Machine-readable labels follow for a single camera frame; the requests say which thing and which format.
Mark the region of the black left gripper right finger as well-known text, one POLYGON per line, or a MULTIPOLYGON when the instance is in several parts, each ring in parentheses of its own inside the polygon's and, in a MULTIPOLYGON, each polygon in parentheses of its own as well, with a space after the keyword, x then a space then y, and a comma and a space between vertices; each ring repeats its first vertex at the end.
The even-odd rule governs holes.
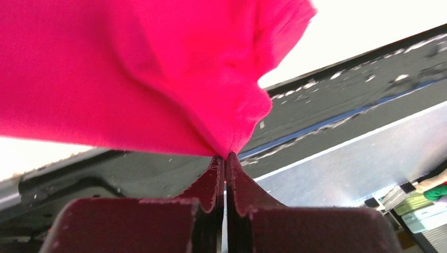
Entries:
POLYGON ((370 208, 288 207, 226 160, 229 252, 401 252, 389 222, 370 208))

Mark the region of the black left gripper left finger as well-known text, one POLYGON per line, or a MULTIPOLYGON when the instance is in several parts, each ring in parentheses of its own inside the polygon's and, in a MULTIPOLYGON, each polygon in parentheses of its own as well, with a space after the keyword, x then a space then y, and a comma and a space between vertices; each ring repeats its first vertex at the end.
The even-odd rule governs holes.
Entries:
POLYGON ((57 216, 41 252, 221 252, 224 160, 174 198, 83 198, 57 216))

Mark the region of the magenta t shirt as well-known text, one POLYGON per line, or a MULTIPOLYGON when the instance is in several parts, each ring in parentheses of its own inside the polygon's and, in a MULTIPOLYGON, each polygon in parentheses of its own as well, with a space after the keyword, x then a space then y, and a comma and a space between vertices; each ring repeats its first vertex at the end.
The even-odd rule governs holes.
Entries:
POLYGON ((239 152, 310 1, 1 1, 1 135, 239 152))

